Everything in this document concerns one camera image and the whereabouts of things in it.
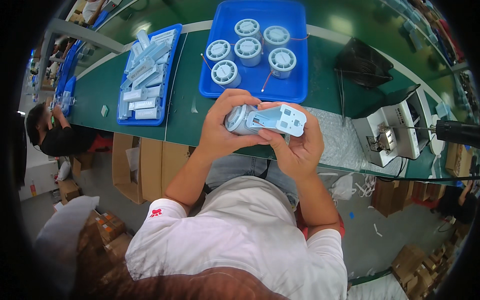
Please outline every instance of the red wire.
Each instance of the red wire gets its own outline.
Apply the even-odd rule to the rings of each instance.
[[[208,62],[205,60],[205,57],[203,55],[200,55],[203,59],[204,59],[204,62],[207,64],[207,67],[212,70],[212,68],[210,68],[210,66],[208,65]]]
[[[293,40],[296,40],[296,41],[302,41],[302,40],[304,40],[304,39],[307,39],[309,36],[310,36],[310,34],[307,34],[307,36],[304,37],[304,38],[292,38],[292,37],[291,37],[290,39],[293,39]]]
[[[270,75],[272,75],[273,70],[270,71],[270,74],[267,77],[267,80],[265,80],[264,86],[262,87],[262,93],[264,92],[265,86],[267,85],[268,78],[270,78]]]

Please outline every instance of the assembly table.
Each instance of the assembly table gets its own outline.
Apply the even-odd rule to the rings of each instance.
[[[309,92],[303,106],[341,114],[337,77],[333,70],[335,57],[349,37],[355,36],[386,54],[388,59],[394,60],[394,69],[390,71],[394,79],[372,90],[365,90],[345,80],[347,117],[379,101],[385,93],[416,83],[420,83],[425,89],[432,114],[435,113],[434,108],[439,101],[450,104],[454,108],[453,112],[457,112],[454,104],[454,75],[436,47],[428,39],[422,38],[421,26],[417,34],[421,37],[423,49],[415,50],[408,37],[402,34],[404,16],[381,0],[302,2],[307,13],[307,32],[311,34],[308,38]],[[136,39],[135,35],[140,29],[153,32],[176,23],[184,25],[168,83],[169,105],[160,126],[135,127],[117,124],[120,81],[128,52],[112,56],[100,48],[83,61],[82,67],[77,66],[75,70],[79,79],[74,91],[76,103],[69,121],[112,132],[197,146],[205,115],[214,102],[214,99],[201,96],[198,90],[203,64],[200,53],[205,50],[211,20],[218,3],[220,1],[133,0],[113,12],[113,16],[98,29],[101,34],[129,44]],[[100,113],[103,105],[109,109],[106,117],[102,117]],[[461,112],[456,116],[460,120]],[[441,166],[445,165],[446,150],[447,147],[439,159]],[[238,153],[275,159],[270,146],[243,148]],[[418,159],[409,161],[405,177],[428,178],[433,159],[434,155],[425,147]],[[349,170],[331,165],[320,166]],[[441,173],[443,177],[450,176],[443,167]]]

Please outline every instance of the hand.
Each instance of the hand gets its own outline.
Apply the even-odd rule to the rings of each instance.
[[[282,104],[289,105],[305,114],[307,122],[303,127],[303,135],[300,137],[291,135],[290,143],[287,145],[280,134],[271,130],[260,129],[258,134],[269,141],[275,151],[278,167],[293,180],[298,181],[312,175],[317,176],[316,168],[325,147],[318,120],[298,104],[263,102],[258,109],[277,107]]]
[[[61,111],[61,108],[60,108],[60,105],[56,105],[53,110],[52,110],[52,114],[55,118],[57,119],[60,119],[61,117],[63,117],[63,112]]]
[[[202,153],[204,159],[212,162],[243,147],[257,144],[267,145],[268,141],[256,134],[238,136],[229,132],[223,124],[225,116],[235,106],[258,105],[260,103],[260,99],[252,97],[248,91],[226,89],[205,117],[202,136],[195,152]]]

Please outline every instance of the worker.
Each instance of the worker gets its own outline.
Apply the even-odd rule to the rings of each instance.
[[[51,117],[60,123],[53,127]],[[59,105],[50,113],[44,104],[37,104],[28,112],[26,129],[30,143],[50,156],[68,156],[82,152],[111,152],[113,139],[108,132],[70,125]]]
[[[260,110],[290,105],[307,117],[304,134],[291,136],[289,144],[267,129],[234,135],[223,122],[243,104]],[[258,144],[270,145],[277,162],[268,167],[264,159],[230,155]],[[128,247],[130,282],[113,282],[95,293],[142,299],[346,299],[339,216],[316,173],[323,150],[318,120],[301,106],[261,103],[245,90],[225,90],[205,117],[198,147],[165,197],[150,204]],[[213,191],[200,212],[187,217],[205,183]],[[306,240],[296,227],[295,199],[308,225]]]
[[[478,199],[470,191],[473,181],[469,180],[465,188],[447,186],[445,194],[438,201],[432,213],[439,212],[442,216],[453,216],[462,224],[471,224],[475,217]]]
[[[107,5],[105,0],[87,0],[82,15],[85,19],[85,23],[90,25],[95,24],[98,15],[102,12],[102,9]]]

